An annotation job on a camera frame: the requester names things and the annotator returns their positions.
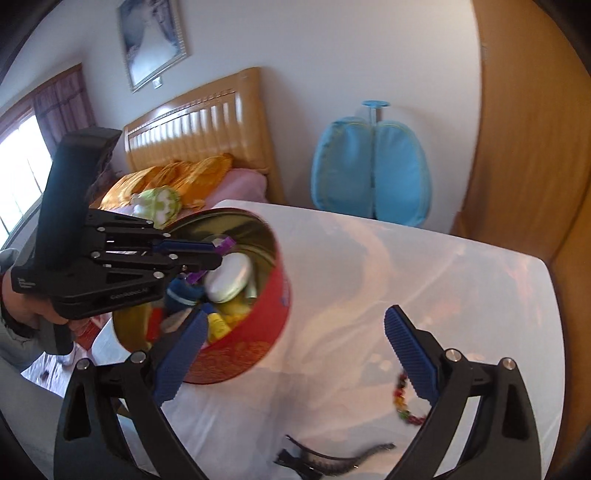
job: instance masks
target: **picture frame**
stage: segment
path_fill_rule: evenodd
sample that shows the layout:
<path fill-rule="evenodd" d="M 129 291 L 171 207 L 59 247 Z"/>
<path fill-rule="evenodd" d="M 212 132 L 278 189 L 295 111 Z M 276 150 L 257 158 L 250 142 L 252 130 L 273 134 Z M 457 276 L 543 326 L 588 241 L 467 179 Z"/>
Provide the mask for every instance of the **picture frame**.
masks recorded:
<path fill-rule="evenodd" d="M 124 0 L 117 17 L 132 92 L 188 56 L 177 0 Z"/>

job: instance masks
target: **metal screw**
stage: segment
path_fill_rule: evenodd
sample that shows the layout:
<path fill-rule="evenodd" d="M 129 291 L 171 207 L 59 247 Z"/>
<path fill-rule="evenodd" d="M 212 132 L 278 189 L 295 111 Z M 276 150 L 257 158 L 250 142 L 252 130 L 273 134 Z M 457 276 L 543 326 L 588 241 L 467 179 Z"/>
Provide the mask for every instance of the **metal screw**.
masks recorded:
<path fill-rule="evenodd" d="M 79 360 L 78 363 L 76 364 L 76 369 L 86 370 L 89 366 L 90 366 L 90 360 L 88 360 L 87 358 L 83 358 L 83 359 Z"/>
<path fill-rule="evenodd" d="M 448 360 L 452 362 L 459 362 L 462 359 L 462 354 L 453 348 L 446 350 L 445 356 Z"/>
<path fill-rule="evenodd" d="M 516 366 L 515 360 L 512 358 L 507 357 L 503 359 L 503 367 L 505 367 L 507 370 L 514 370 Z"/>
<path fill-rule="evenodd" d="M 138 350 L 137 352 L 132 353 L 129 359 L 133 364 L 143 364 L 146 360 L 146 354 L 145 352 Z"/>

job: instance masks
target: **colorful beaded bracelet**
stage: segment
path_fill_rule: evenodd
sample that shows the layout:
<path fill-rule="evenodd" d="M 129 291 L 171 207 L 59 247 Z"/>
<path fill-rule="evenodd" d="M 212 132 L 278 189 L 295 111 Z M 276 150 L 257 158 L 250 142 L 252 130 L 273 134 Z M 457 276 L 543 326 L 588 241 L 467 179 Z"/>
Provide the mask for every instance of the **colorful beaded bracelet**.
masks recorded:
<path fill-rule="evenodd" d="M 425 422 L 426 416 L 417 417 L 410 413 L 408 410 L 408 406 L 406 405 L 406 401 L 404 400 L 404 389 L 407 387 L 408 384 L 408 375 L 406 372 L 402 372 L 398 376 L 398 385 L 394 390 L 394 406 L 396 407 L 396 411 L 398 412 L 398 416 L 404 423 L 408 423 L 409 425 L 416 425 L 420 426 Z"/>

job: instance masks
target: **white table cover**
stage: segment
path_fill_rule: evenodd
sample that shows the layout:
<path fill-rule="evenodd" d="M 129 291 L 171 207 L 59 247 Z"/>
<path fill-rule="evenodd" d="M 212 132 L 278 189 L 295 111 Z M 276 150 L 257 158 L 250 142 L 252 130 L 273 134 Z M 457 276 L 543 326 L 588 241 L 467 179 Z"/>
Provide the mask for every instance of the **white table cover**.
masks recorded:
<path fill-rule="evenodd" d="M 290 434 L 321 453 L 351 456 L 377 443 L 397 448 L 350 473 L 383 480 L 418 431 L 392 405 L 401 365 L 385 335 L 386 309 L 400 304 L 443 348 L 470 360 L 519 365 L 537 423 L 541 477 L 563 408 L 564 348 L 544 263 L 490 245 L 327 212 L 227 200 L 260 215 L 281 245 L 292 286 L 290 318 L 272 351 L 245 374 L 217 385 L 184 384 L 163 410 L 212 479 L 296 479 L 273 464 Z M 93 347 L 104 363 L 116 348 L 106 329 Z M 413 398 L 414 413 L 428 404 Z M 476 413 L 470 399 L 439 473 L 455 466 Z M 129 438 L 139 463 L 148 461 Z"/>

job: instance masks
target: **white wall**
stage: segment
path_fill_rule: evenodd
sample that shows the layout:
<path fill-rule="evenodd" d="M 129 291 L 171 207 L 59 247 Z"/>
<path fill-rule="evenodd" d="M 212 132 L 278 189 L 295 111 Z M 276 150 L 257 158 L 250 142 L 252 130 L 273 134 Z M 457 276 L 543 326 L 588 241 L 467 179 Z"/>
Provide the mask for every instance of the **white wall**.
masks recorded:
<path fill-rule="evenodd" d="M 394 107 L 427 154 L 434 197 L 426 228 L 461 208 L 479 126 L 480 59 L 470 0 L 180 0 L 190 57 L 163 86 L 131 93 L 119 43 L 121 0 L 64 0 L 33 32 L 0 85 L 0 111 L 78 61 L 98 122 L 122 128 L 218 77 L 264 69 L 264 99 L 288 201 L 311 206 L 311 157 L 325 127 Z M 116 161 L 125 168 L 121 143 Z"/>

